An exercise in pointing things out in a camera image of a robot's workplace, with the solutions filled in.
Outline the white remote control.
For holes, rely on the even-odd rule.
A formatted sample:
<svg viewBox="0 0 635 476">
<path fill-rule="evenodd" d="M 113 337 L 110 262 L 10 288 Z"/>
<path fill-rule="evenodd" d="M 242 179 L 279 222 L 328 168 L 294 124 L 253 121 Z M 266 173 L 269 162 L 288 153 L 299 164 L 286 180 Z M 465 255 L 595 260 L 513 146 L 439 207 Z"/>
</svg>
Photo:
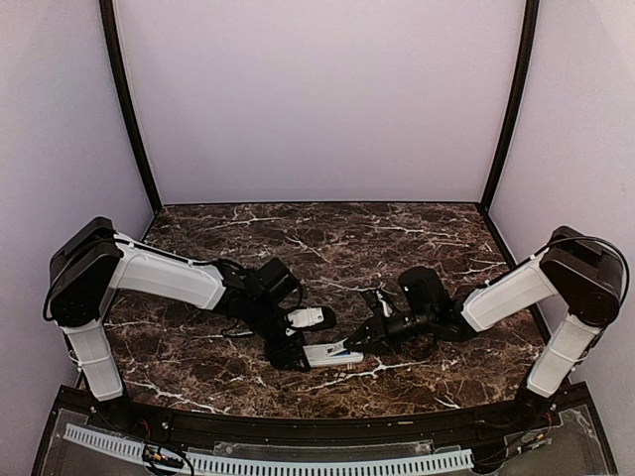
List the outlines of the white remote control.
<svg viewBox="0 0 635 476">
<path fill-rule="evenodd" d="M 364 360 L 362 352 L 350 351 L 342 342 L 307 345 L 304 352 L 311 368 L 354 365 Z"/>
</svg>

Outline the white battery compartment cover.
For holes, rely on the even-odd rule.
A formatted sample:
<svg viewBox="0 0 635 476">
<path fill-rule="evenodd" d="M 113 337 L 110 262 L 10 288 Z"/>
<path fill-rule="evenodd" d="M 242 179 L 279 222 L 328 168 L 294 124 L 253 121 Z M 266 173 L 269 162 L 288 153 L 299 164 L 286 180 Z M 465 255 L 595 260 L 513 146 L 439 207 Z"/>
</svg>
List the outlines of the white battery compartment cover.
<svg viewBox="0 0 635 476">
<path fill-rule="evenodd" d="M 325 357 L 333 357 L 338 356 L 337 354 L 348 350 L 342 342 L 330 343 L 326 344 L 323 348 L 323 353 Z"/>
</svg>

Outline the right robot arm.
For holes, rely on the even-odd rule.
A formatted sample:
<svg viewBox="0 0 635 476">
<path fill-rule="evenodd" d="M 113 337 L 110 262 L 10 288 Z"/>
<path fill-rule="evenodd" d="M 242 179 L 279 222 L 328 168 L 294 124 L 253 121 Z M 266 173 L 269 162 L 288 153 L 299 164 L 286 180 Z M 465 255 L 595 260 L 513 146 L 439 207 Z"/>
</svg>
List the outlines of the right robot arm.
<svg viewBox="0 0 635 476">
<path fill-rule="evenodd" d="M 618 317 L 630 287 L 630 269 L 612 243 L 561 226 L 513 270 L 466 297 L 451 298 L 438 273 L 423 266 L 403 272 L 398 284 L 408 309 L 398 309 L 380 289 L 364 292 L 372 315 L 344 341 L 347 350 L 381 355 L 424 334 L 462 342 L 547 298 L 566 303 L 564 320 L 528 372 L 523 385 L 527 393 L 506 410 L 507 422 L 526 430 L 543 416 L 543 399 L 558 390 Z"/>
</svg>

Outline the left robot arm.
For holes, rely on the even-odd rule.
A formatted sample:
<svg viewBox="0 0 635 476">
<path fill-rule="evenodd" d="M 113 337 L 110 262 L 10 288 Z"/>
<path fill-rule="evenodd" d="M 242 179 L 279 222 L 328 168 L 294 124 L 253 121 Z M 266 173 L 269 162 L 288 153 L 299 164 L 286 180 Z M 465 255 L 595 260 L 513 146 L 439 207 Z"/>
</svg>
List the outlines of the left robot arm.
<svg viewBox="0 0 635 476">
<path fill-rule="evenodd" d="M 248 268 L 228 259 L 198 261 L 140 243 L 98 216 L 50 260 L 42 317 L 63 332 L 100 413 L 119 432 L 140 423 L 139 409 L 123 396 L 125 385 L 104 328 L 114 298 L 138 293 L 183 302 L 236 319 L 264 342 L 269 363 L 304 372 L 306 341 L 282 306 L 301 285 L 278 259 Z"/>
</svg>

